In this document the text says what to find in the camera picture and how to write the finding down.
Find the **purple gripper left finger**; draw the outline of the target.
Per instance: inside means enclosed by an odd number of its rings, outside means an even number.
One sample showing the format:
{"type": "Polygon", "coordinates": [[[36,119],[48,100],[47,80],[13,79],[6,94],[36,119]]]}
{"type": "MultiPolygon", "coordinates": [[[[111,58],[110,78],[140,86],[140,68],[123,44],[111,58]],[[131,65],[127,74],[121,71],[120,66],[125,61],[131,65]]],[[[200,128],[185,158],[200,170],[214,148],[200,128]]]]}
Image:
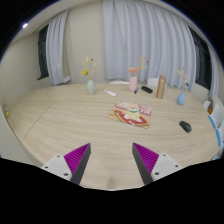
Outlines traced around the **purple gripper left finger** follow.
{"type": "Polygon", "coordinates": [[[91,154],[89,143],[66,155],[57,154],[42,166],[42,169],[79,185],[91,154]]]}

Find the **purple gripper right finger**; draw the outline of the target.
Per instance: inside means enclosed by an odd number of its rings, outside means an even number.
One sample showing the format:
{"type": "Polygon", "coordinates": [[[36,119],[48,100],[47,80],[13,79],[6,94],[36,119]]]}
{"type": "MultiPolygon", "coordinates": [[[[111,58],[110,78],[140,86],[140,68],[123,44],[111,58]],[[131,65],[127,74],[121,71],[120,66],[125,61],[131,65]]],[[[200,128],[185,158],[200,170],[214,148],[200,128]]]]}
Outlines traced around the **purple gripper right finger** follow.
{"type": "Polygon", "coordinates": [[[132,144],[132,154],[145,185],[182,169],[182,166],[168,154],[157,154],[137,143],[132,144]]]}

